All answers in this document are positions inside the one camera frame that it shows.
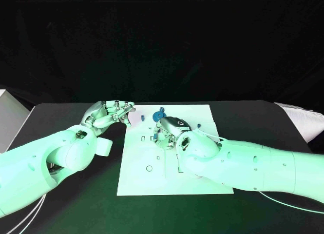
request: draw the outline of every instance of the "white box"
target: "white box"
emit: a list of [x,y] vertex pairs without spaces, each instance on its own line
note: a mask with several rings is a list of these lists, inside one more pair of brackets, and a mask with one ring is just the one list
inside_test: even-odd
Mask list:
[[10,93],[0,89],[0,153],[8,151],[28,117],[26,107]]

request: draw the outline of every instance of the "black table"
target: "black table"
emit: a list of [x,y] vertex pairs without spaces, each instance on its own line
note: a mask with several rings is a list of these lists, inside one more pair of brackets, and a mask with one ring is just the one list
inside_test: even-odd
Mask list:
[[[285,111],[270,102],[137,104],[209,104],[221,137],[311,152]],[[39,104],[10,149],[78,124],[91,105]],[[95,156],[85,170],[48,193],[25,234],[324,233],[324,214],[284,206],[258,192],[235,189],[234,195],[117,196],[124,135],[126,125],[113,124],[101,135],[114,142],[110,156]],[[308,198],[288,193],[265,194],[324,212],[324,204]],[[36,203],[0,219],[0,234],[15,227]]]

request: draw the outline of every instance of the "black curtain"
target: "black curtain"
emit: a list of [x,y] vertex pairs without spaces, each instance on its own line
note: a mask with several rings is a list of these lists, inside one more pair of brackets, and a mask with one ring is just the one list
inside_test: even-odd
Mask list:
[[29,109],[262,99],[324,114],[324,1],[13,3],[0,89]]

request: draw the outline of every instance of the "robotic hand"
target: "robotic hand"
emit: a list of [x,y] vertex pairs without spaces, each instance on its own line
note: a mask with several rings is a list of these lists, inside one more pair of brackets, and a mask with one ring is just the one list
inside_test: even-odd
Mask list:
[[182,170],[196,178],[246,191],[287,192],[324,203],[324,155],[291,152],[236,141],[213,141],[185,120],[163,117],[154,128],[166,139],[156,145],[176,147]]
[[90,165],[95,154],[108,156],[113,142],[98,136],[116,122],[130,126],[127,113],[136,111],[134,105],[97,102],[80,125],[0,154],[0,217],[35,202]]

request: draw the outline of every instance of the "white board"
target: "white board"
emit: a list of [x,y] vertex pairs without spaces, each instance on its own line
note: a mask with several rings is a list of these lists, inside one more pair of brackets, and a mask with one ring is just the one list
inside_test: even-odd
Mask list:
[[[192,129],[200,124],[200,130],[218,136],[209,105],[163,107],[167,116],[183,119]],[[153,113],[160,110],[160,105],[136,105],[136,109],[137,111],[128,115],[131,127],[126,132],[118,196],[234,194],[232,187],[215,183],[205,177],[193,178],[183,173],[176,149],[164,151],[151,141],[156,127]]]

